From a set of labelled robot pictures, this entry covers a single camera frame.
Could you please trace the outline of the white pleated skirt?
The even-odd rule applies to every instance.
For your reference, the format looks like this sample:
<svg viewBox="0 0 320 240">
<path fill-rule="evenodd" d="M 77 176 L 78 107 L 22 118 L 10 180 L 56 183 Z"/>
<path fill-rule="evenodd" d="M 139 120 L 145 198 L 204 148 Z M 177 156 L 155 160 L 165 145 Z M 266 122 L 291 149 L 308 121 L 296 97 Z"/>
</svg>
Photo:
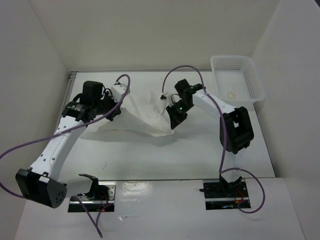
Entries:
<svg viewBox="0 0 320 240">
<path fill-rule="evenodd" d="M 157 92 L 129 94 L 120 107 L 121 113 L 113 121 L 102 119 L 91 124 L 80 137 L 94 140 L 111 132 L 133 132 L 151 137 L 173 135 L 175 131 L 171 129 L 167 105 L 167 100 L 160 99 Z"/>
</svg>

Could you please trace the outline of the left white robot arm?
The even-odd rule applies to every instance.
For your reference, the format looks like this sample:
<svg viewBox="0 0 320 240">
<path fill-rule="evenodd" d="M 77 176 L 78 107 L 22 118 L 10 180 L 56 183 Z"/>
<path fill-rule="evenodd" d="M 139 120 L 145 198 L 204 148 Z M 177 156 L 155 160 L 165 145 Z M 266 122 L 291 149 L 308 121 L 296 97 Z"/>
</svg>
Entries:
<svg viewBox="0 0 320 240">
<path fill-rule="evenodd" d="M 127 85 L 119 81 L 111 88 L 101 82 L 85 81 L 82 92 L 64 107 L 56 136 L 28 169 L 19 169 L 16 173 L 22 196 L 53 209 L 59 207 L 71 188 L 58 179 L 77 139 L 97 116 L 113 120 L 119 115 L 121 101 L 129 91 Z"/>
</svg>

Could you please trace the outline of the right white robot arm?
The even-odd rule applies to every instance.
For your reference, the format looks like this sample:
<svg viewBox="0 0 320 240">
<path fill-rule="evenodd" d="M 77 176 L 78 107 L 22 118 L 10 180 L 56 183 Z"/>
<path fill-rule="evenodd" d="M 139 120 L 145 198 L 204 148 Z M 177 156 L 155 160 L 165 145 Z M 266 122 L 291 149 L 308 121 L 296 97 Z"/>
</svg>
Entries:
<svg viewBox="0 0 320 240">
<path fill-rule="evenodd" d="M 239 161 L 244 157 L 244 150 L 250 146 L 254 131 L 248 110 L 229 105 L 213 94 L 206 92 L 202 84 L 190 85 L 186 79 L 174 86 L 180 100 L 172 101 L 165 108 L 173 130 L 187 119 L 188 111 L 196 106 L 219 121 L 219 141 L 222 145 L 223 160 L 219 166 L 219 192 L 231 196 L 240 185 L 242 177 L 235 173 Z"/>
</svg>

